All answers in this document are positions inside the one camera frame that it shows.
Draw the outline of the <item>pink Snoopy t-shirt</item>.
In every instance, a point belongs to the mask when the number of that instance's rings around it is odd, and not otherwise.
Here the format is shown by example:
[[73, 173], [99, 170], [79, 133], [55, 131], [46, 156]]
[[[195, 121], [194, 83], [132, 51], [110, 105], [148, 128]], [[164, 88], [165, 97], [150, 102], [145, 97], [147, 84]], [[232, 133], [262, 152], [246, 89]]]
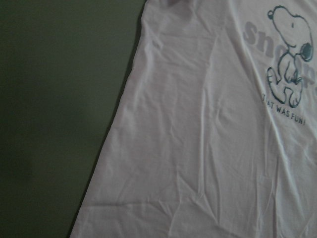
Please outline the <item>pink Snoopy t-shirt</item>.
[[314, 238], [317, 3], [148, 0], [73, 238]]

